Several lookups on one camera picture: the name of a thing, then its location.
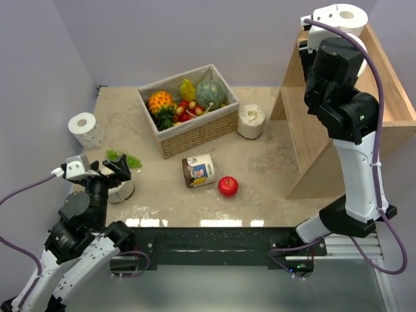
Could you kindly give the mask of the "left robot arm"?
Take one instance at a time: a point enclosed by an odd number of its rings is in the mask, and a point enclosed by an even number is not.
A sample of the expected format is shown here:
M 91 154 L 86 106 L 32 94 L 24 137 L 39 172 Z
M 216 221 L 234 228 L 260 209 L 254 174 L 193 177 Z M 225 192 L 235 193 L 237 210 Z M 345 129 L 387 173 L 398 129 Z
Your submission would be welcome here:
M 100 165 L 111 170 L 103 174 Z M 130 254 L 134 232 L 124 222 L 105 224 L 109 190 L 131 179 L 126 155 L 90 163 L 84 154 L 66 159 L 51 172 L 82 186 L 58 210 L 59 221 L 48 231 L 41 257 L 11 242 L 1 242 L 29 256 L 36 269 L 24 289 L 1 304 L 2 311 L 64 311 L 75 287 L 115 255 Z

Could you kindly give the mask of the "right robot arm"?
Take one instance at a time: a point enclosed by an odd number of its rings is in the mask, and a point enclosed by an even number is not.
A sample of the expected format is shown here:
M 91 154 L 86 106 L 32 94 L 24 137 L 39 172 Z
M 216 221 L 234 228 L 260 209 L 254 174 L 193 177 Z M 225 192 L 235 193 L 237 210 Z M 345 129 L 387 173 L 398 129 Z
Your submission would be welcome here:
M 305 255 L 313 241 L 330 234 L 365 238 L 377 221 L 390 220 L 397 208 L 388 203 L 381 181 L 375 182 L 374 143 L 378 100 L 355 88 L 363 53 L 348 40 L 329 37 L 312 52 L 299 45 L 305 79 L 304 102 L 317 117 L 335 146 L 343 173 L 345 194 L 296 227 L 291 251 Z

